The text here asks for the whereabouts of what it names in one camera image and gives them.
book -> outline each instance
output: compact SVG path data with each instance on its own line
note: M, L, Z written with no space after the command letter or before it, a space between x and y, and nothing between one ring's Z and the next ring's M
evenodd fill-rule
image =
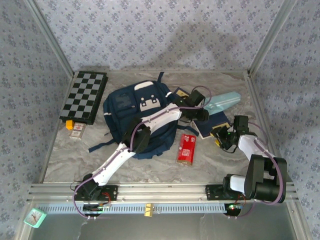
M207 121L198 121L194 120L192 122L193 127L199 132L199 136L202 139L206 139L212 137L210 132L212 129L226 126L230 128L230 121L228 120L227 116L223 111L212 114L209 116Z

yellow clip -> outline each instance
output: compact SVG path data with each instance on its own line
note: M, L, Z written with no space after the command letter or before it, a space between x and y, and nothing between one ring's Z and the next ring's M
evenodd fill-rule
M65 121L65 127L68 129L68 130L72 130L74 128L74 125L75 125L75 122L72 121L72 120L67 120Z
M152 217L153 213L154 213L154 205L153 205L153 203L147 203L145 205L144 216L145 217Z
M215 140L215 144L217 144L218 147L220 147L220 142L218 141L218 139Z

blue floral wallpaper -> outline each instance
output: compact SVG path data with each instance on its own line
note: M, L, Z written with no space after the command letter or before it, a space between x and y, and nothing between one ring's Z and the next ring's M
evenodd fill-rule
M0 1L0 239L38 181L69 79L23 0Z
M250 66L283 0L37 0L74 71Z
M320 239L320 2L298 1L254 77L276 146Z

cable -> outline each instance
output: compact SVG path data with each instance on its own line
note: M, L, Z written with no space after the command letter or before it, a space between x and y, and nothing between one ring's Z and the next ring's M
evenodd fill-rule
M245 214L237 216L236 218L242 218L242 217L248 216L250 213L252 213L253 209L255 208L255 205L256 205L256 200L253 200L252 206L249 209L249 211L247 211Z
M281 199L282 197L282 194L284 192L284 180L283 180L283 176L281 174L281 170L276 162L276 160L273 158L273 156L271 156L271 154L268 152L267 149L263 148L262 146L260 146L260 144L258 144L257 140L261 141L260 139L256 138L253 142L254 144L256 145L256 147L261 151L263 152L265 155L267 155L271 162L273 163L274 167L275 167L275 170L276 170L276 173L279 177L279 193L278 193L278 196L276 197L276 199L272 202L266 202L266 201L262 201L264 204L266 205L275 205L279 202L279 200Z
M196 88L204 88L204 89L208 90L208 92L209 92L209 94L210 94L210 98L209 98L209 101L208 101L206 104L204 104L204 105L202 105L202 106L177 106L177 107L173 107L173 108L169 109L168 111L170 112L170 111L175 110L175 109L202 109L202 108L204 108L206 105L208 105L209 102L211 101L211 98L212 98L212 93L211 93L210 89L207 88L206 86L200 86L200 85L199 85L199 86L194 87L191 92L193 92ZM156 115L156 116L154 116L153 118L151 118L150 121L152 121L152 120L154 120L154 119L162 116L162 115L165 114L165 113L167 113L167 112L165 111L165 112L159 113L158 115ZM139 128L142 124L145 124L145 123L148 122L148 121L149 121L149 120L140 122L140 123L134 128L134 130L133 130L133 132L132 132L131 140L130 140L130 148L129 148L129 147L124 147L124 148L120 149L104 166L101 167L101 169L100 169L96 174L94 174L93 176L89 177L87 180L83 181L82 183L80 183L80 184L75 188L75 190L74 190L74 192L73 192L73 195L72 195L72 202L73 202L73 205L74 205L76 211L77 211L82 217L84 217L84 218L86 218L86 219L90 219L88 216L84 215L84 214L79 210L79 208L77 207L75 197L76 197L76 194L77 194L77 191L79 190L79 188L81 188L84 184L86 184L87 182L91 181L91 180L94 179L96 176L98 176L102 171L104 171L104 169L105 169L106 167L108 167L108 165L111 164L111 163L114 161L114 159L115 159L121 152L123 152L123 151L125 151L125 150L130 150L130 151L132 151L132 150L133 150L133 143L134 143L135 134L136 134L138 128Z
M80 181L74 181L74 182L72 182L72 183L70 184L70 189L71 189L72 191L75 190L75 189L72 189L72 188L71 188L72 184L74 184L74 183L81 183L81 182L80 182Z
M238 146L236 146L236 147L233 149L233 151L227 151L227 150L224 150L223 148L221 148L221 149L222 149L222 151L224 151L224 152L226 152L226 153L228 153L228 154L234 154L234 153L236 152L237 148L238 148Z
M244 199L244 204L242 205L242 207L243 207L244 205L246 205L246 202L247 202L246 197L243 194L238 194L238 198L236 199L236 201L233 204L236 204L239 201L240 197L242 197Z
M252 203L251 208L250 208L250 209L249 209L245 214L242 214L242 215L240 215L240 216L235 216L235 217L234 217L234 219L242 218L242 217L248 216L248 215L249 215L249 214L251 214L251 213L252 213L252 211L254 210L255 205L256 205L256 200L254 199L254 200L253 200L253 203Z
M103 192L103 193L101 193L101 194L108 197L108 202L107 202L107 203L110 203L110 202L111 202L111 197L110 197L109 193Z
M265 132L265 130L261 127L261 126L259 126L258 124L255 124L254 122L248 122L248 124L251 124L251 125L253 125L253 126L256 126L261 132L262 132L262 134L263 134L263 136L264 136L264 139L265 139L265 142L264 141L262 141L261 140L261 142L264 144L264 145L268 145L268 143L269 143L269 140L268 140L268 136L267 136L267 133Z

gray marble floor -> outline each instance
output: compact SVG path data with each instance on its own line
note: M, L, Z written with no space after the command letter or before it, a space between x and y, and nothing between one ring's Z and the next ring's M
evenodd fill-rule
M104 146L92 153L88 148L109 141L112 136L107 133L108 126L103 116L103 101L112 91L143 80L156 80L157 73L142 72L108 72L109 80L99 106L94 125L87 125L81 140L69 138L70 132L61 122L48 163L44 182L73 182L82 180L83 176L97 169L116 149L117 145ZM181 87L191 91L197 85L210 88L212 95L236 91L241 94L241 101L225 111L230 121L234 115L247 115L256 121L252 100L246 82L241 76L217 72L165 73L162 81L171 91ZM193 166L176 163L181 134L188 131L178 130L171 149L153 159L125 162L111 177L112 183L139 182L217 182L228 174L245 174L249 161L237 150L234 154L223 152L214 143L213 138L197 138Z

